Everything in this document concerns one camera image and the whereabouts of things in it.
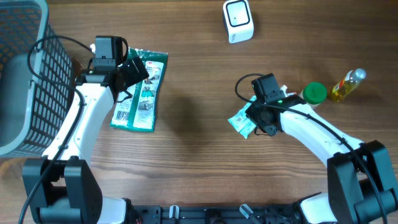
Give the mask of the mint green wet wipes pack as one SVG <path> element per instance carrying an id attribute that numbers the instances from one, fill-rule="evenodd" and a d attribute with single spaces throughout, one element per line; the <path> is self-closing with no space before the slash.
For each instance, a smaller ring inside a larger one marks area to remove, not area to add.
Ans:
<path id="1" fill-rule="evenodd" d="M 246 110 L 251 103 L 246 103 L 228 122 L 245 139 L 254 131 L 256 125 L 246 116 Z"/>

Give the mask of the green 3M gloves package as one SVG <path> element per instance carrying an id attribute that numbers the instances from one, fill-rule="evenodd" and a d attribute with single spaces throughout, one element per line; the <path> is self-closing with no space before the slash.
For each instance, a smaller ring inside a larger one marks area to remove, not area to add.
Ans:
<path id="1" fill-rule="evenodd" d="M 158 91 L 164 79 L 168 54 L 143 49 L 129 49 L 129 58 L 140 57 L 149 77 L 130 86 L 118 96 L 111 128 L 135 132 L 153 132 Z"/>

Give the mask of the green lid jar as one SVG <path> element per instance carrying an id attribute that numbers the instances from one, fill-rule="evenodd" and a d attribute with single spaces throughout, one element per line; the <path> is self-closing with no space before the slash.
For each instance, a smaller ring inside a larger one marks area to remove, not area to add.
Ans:
<path id="1" fill-rule="evenodd" d="M 326 87 L 319 82 L 311 82 L 299 93 L 308 105 L 316 108 L 319 104 L 323 103 L 327 98 Z"/>

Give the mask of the yellow oil bottle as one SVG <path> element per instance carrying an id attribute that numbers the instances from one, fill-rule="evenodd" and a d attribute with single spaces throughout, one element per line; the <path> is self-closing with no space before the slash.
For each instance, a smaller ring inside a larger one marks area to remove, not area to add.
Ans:
<path id="1" fill-rule="evenodd" d="M 362 68 L 349 71 L 329 92 L 328 98 L 334 102 L 342 101 L 366 78 L 366 71 Z"/>

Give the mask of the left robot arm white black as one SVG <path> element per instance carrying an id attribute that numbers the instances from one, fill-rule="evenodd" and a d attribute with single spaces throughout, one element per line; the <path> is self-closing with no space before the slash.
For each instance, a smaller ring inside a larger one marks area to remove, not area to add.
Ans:
<path id="1" fill-rule="evenodd" d="M 36 223 L 135 223 L 139 214 L 126 198 L 104 196 L 90 160 L 101 125 L 118 95 L 149 74 L 138 56 L 83 70 L 62 127 L 40 159 L 28 159 L 22 177 Z"/>

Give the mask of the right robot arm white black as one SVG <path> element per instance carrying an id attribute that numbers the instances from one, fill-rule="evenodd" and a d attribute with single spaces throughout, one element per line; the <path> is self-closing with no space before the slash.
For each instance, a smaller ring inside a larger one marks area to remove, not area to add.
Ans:
<path id="1" fill-rule="evenodd" d="M 310 223 L 369 223 L 397 211 L 397 179 L 387 148 L 353 138 L 297 95 L 271 104 L 250 102 L 248 117 L 270 135 L 299 140 L 327 168 L 328 192 L 301 203 Z"/>

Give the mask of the white barcode scanner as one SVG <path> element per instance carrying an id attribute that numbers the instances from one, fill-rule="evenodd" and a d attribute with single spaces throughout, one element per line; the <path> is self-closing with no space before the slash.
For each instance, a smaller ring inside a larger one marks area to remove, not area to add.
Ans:
<path id="1" fill-rule="evenodd" d="M 225 1 L 223 22 L 230 44 L 249 40 L 254 35 L 254 23 L 248 0 Z"/>

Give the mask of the grey plastic mesh basket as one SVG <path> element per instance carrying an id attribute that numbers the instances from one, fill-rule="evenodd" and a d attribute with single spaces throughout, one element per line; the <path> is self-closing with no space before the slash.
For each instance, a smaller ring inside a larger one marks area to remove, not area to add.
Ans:
<path id="1" fill-rule="evenodd" d="M 39 157 L 73 92 L 72 61 L 45 1 L 1 1 L 1 157 Z"/>

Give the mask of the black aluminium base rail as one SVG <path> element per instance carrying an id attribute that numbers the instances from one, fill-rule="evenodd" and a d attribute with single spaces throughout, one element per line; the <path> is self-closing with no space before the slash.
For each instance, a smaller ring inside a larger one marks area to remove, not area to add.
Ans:
<path id="1" fill-rule="evenodd" d="M 324 220 L 309 220 L 298 203 L 274 204 L 263 207 L 170 207 L 132 206 L 123 212 L 112 212 L 103 207 L 98 223 L 336 223 L 326 216 Z"/>

